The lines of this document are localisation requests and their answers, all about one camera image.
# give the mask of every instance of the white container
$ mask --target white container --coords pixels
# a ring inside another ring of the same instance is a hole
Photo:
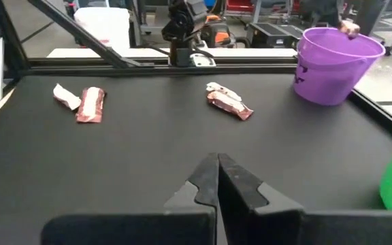
[[[113,49],[129,48],[129,13],[118,7],[82,7],[75,21],[104,45]]]

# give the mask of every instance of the white wrapper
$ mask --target white wrapper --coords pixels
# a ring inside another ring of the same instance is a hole
[[[216,82],[210,82],[207,84],[207,93],[210,93],[212,91],[218,91],[224,95],[229,96],[232,99],[235,99],[236,101],[241,102],[242,98],[240,96],[237,95],[237,93],[235,93],[234,91],[221,86],[220,84],[216,83]]]
[[[54,98],[65,104],[70,110],[80,107],[81,99],[64,89],[60,84],[56,84],[53,90]]]

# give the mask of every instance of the hand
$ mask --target hand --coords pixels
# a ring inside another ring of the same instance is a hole
[[[341,20],[340,31],[347,34],[350,38],[355,38],[359,33],[359,25],[347,20]]]

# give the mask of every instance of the black metal frame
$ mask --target black metal frame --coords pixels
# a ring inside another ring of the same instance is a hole
[[[210,74],[294,74],[297,58],[236,57],[216,58],[216,67],[170,67],[167,58],[121,57],[112,49],[98,42],[91,34],[79,27],[71,18],[56,9],[47,0],[28,0],[55,23],[61,25],[87,48],[94,50],[101,58],[86,59],[28,59],[19,37],[0,0],[0,31],[5,39],[5,78],[13,78],[5,92],[22,76],[186,76]],[[392,135],[392,115],[378,104],[354,90],[349,99],[382,125]]]

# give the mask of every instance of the bucket handle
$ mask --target bucket handle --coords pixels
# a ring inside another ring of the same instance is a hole
[[[351,66],[352,63],[356,62],[361,62],[364,63],[367,61],[366,58],[358,58],[353,61],[347,61],[343,63],[338,63],[338,64],[330,64],[330,65],[320,65],[316,63],[311,63],[308,61],[305,61],[304,57],[300,52],[297,53],[299,55],[299,65],[301,67],[305,68],[310,68],[310,69],[315,69],[315,70],[320,70],[320,71],[339,71],[339,70],[344,70],[347,69]]]

